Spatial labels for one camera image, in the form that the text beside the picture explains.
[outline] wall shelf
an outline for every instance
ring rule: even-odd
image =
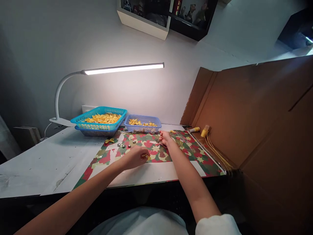
[[[134,29],[137,29],[139,31],[142,31],[144,33],[150,34],[162,40],[166,39],[167,34],[169,33],[169,28],[170,28],[170,23],[171,23],[170,16],[168,17],[166,27],[163,27],[150,20],[147,20],[146,18],[143,18],[141,16],[138,16],[132,12],[129,12],[123,9],[121,2],[124,2],[124,1],[117,0],[117,13],[121,19],[122,24],[132,27]],[[173,3],[174,3],[174,0],[171,0],[170,8],[169,8],[170,12],[172,11]]]
[[[171,17],[170,29],[174,30],[180,34],[183,34],[189,38],[192,38],[196,41],[200,41],[202,38],[204,38],[208,34],[217,2],[218,2],[218,0],[209,0],[208,1],[208,10],[206,10],[206,12],[205,12],[205,17],[207,20],[205,21],[205,26],[203,28],[200,28],[200,27],[176,16],[172,12],[169,12],[168,14]]]
[[[153,7],[150,6],[149,9],[147,9],[148,13],[155,13],[167,16],[168,19],[166,27],[158,25],[144,17],[123,9],[124,0],[117,0],[117,13],[121,19],[122,24],[142,31],[144,33],[150,34],[162,40],[166,39],[167,34],[169,33],[169,29],[171,29],[196,41],[200,41],[208,34],[218,0],[207,1],[208,9],[205,11],[206,21],[203,21],[204,23],[202,24],[202,27],[194,25],[172,13],[174,1],[175,0],[171,0],[169,3],[169,0],[164,0],[164,2],[166,2],[167,4],[166,9],[154,9],[153,7],[155,7],[155,5],[153,5]]]

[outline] blue plastic basket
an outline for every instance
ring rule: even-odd
[[[76,130],[81,131],[85,136],[114,136],[117,129],[120,127],[120,125],[123,123],[123,120],[121,120],[117,127],[114,130],[106,131],[106,130],[91,130],[91,129],[81,129],[78,126],[75,126]]]
[[[129,125],[128,122],[130,119],[138,119],[142,124],[147,122],[152,122],[156,124],[156,127],[150,126],[139,126],[139,125]],[[124,125],[127,127],[128,131],[138,131],[138,132],[157,132],[159,128],[162,127],[160,120],[157,117],[141,116],[130,114],[126,117]]]
[[[106,114],[106,113],[114,113],[120,114],[120,119],[114,124],[102,124],[102,123],[89,123],[83,122],[86,118],[92,118],[93,115],[96,114]],[[117,126],[120,125],[120,122],[124,120],[124,117],[127,113],[126,109],[118,109],[111,107],[96,107],[84,114],[81,114],[71,120],[71,123],[75,123],[80,129],[92,129],[92,130],[114,130]]]

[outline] spool of thread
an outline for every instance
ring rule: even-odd
[[[197,132],[197,131],[200,131],[200,127],[195,127],[195,128],[192,128],[189,130],[189,132]]]
[[[205,127],[203,128],[202,133],[201,133],[201,137],[202,137],[202,138],[205,138],[205,137],[206,137],[209,128],[210,128],[209,125],[205,125]]]

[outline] person's left hand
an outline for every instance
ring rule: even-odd
[[[117,161],[121,165],[123,170],[132,169],[145,164],[148,157],[150,156],[149,151],[145,147],[134,146],[128,153],[126,153],[121,159]]]

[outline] white shirt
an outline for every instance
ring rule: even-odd
[[[185,222],[180,216],[151,207],[139,207],[116,215],[99,224],[89,234],[188,235]],[[201,219],[196,227],[196,235],[206,234],[241,235],[234,218],[229,214]]]

